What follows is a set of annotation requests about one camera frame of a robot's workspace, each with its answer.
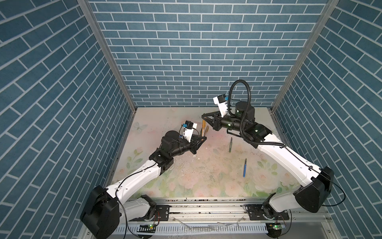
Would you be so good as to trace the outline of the brown pen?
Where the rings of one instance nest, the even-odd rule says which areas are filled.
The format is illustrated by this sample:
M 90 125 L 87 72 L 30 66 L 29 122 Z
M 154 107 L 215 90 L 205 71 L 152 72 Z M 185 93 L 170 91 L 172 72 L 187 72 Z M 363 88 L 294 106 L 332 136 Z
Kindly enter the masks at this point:
M 202 129 L 201 129 L 201 136 L 205 136 L 205 131 L 206 131 L 206 121 L 202 121 Z
M 207 136 L 208 130 L 209 130 L 209 126 L 206 126 L 205 131 L 204 131 L 204 136 Z

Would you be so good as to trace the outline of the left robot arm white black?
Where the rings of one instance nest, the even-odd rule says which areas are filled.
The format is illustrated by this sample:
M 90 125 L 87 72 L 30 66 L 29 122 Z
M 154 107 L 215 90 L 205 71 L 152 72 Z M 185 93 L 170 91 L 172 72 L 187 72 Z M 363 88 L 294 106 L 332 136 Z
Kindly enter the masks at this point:
M 207 137 L 191 134 L 181 138 L 174 130 L 168 131 L 161 139 L 160 146 L 144 164 L 124 179 L 107 187 L 97 186 L 89 194 L 80 220 L 97 239 L 108 238 L 118 227 L 120 217 L 128 222 L 132 219 L 151 219 L 156 203 L 147 195 L 124 203 L 148 182 L 156 179 L 174 163 L 174 157 L 197 150 Z

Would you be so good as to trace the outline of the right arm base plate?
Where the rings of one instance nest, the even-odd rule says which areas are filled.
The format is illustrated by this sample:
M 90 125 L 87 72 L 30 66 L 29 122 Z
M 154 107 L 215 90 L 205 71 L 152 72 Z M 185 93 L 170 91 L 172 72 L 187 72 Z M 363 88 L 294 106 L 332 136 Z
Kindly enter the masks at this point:
M 246 204 L 243 208 L 248 214 L 250 221 L 287 221 L 290 219 L 287 211 L 278 213 L 262 204 Z

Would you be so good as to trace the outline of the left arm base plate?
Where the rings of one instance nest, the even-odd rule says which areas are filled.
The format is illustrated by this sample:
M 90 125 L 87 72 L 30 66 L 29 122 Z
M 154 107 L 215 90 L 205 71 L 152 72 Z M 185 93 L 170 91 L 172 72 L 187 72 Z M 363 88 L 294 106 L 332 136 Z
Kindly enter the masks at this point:
M 170 215 L 169 205 L 156 205 L 155 208 L 151 207 L 145 216 L 139 218 L 139 221 L 168 221 Z

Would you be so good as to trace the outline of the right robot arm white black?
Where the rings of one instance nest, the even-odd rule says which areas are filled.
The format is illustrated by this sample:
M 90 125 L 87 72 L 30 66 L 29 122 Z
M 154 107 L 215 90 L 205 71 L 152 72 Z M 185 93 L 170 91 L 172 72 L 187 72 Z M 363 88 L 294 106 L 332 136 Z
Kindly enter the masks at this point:
M 247 102 L 237 102 L 232 114 L 228 112 L 227 102 L 219 103 L 218 107 L 218 111 L 203 114 L 202 119 L 216 131 L 221 128 L 225 128 L 228 134 L 237 131 L 237 137 L 270 156 L 300 184 L 292 193 L 271 194 L 261 207 L 264 217 L 272 220 L 279 213 L 296 208 L 318 212 L 332 190 L 333 170 L 304 159 L 282 143 L 270 129 L 255 122 L 255 109 Z

